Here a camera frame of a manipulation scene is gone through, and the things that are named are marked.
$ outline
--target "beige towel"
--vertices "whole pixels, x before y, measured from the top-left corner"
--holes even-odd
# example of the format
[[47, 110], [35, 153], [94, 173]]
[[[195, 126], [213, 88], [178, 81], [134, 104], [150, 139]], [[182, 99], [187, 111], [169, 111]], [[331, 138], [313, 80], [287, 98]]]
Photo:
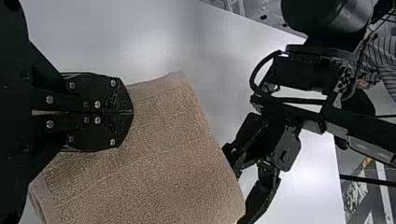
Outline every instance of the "beige towel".
[[180, 73], [127, 87], [133, 127], [121, 148], [60, 153], [30, 185], [45, 224], [232, 224], [241, 190]]

